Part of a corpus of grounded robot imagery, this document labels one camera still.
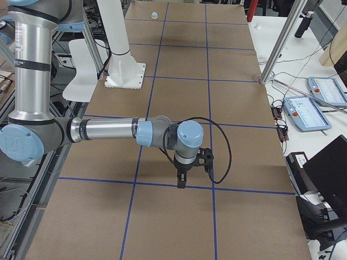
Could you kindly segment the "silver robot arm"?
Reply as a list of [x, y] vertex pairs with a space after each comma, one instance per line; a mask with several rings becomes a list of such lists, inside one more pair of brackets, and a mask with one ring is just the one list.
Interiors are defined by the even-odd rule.
[[193, 120], [172, 123], [165, 116], [115, 120], [61, 118], [49, 110], [52, 33], [82, 31], [82, 1], [9, 1], [15, 21], [15, 109], [1, 130], [1, 151], [21, 163], [61, 146], [85, 140], [134, 138], [142, 146], [173, 150], [177, 186], [187, 172], [208, 160], [204, 131]]

